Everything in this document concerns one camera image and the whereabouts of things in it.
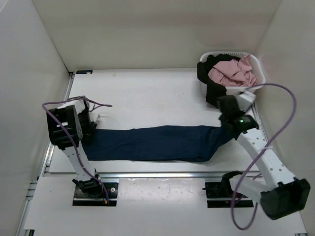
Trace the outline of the dark blue denim trousers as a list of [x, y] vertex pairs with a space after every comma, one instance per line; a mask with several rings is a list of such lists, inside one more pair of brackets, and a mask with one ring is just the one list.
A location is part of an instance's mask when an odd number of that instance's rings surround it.
[[97, 129], [82, 146], [90, 161], [207, 162], [232, 136], [222, 127], [159, 126]]

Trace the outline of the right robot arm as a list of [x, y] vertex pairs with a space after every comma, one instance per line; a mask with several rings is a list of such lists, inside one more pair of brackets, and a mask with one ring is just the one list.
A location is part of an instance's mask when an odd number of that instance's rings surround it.
[[221, 191], [226, 196], [242, 194], [261, 205], [265, 214], [277, 220], [304, 209], [310, 184], [298, 179], [269, 148], [256, 120], [249, 114], [255, 95], [243, 92], [217, 99], [221, 126], [245, 149], [265, 183], [261, 184], [244, 172], [233, 171], [222, 176]]

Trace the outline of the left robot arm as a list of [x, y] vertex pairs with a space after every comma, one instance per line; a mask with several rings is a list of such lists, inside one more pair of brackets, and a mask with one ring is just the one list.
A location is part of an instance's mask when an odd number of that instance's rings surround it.
[[90, 140], [97, 126], [90, 119], [89, 99], [78, 96], [61, 102], [47, 102], [42, 108], [46, 112], [51, 144], [68, 157], [76, 172], [72, 181], [83, 193], [100, 196], [103, 184], [82, 146], [82, 141]]

